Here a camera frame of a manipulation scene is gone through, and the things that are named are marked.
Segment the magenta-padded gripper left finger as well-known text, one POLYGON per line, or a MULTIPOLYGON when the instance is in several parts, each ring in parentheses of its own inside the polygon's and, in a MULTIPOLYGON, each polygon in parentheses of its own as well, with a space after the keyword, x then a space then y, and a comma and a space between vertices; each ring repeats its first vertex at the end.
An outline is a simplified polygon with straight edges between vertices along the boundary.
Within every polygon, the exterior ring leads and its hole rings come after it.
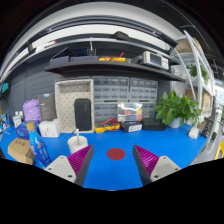
POLYGON ((45 168, 45 171, 82 186, 93 155, 94 147, 89 145, 68 157, 59 156, 45 168))

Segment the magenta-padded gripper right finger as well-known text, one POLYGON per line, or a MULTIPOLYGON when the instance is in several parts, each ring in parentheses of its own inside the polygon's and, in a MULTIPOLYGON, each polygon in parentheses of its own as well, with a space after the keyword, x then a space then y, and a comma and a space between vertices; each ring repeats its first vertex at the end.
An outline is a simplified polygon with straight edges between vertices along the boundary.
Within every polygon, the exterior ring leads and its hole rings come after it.
POLYGON ((169 157, 158 157, 137 145, 133 146, 133 157, 143 185, 155 182, 180 170, 180 167, 169 157))

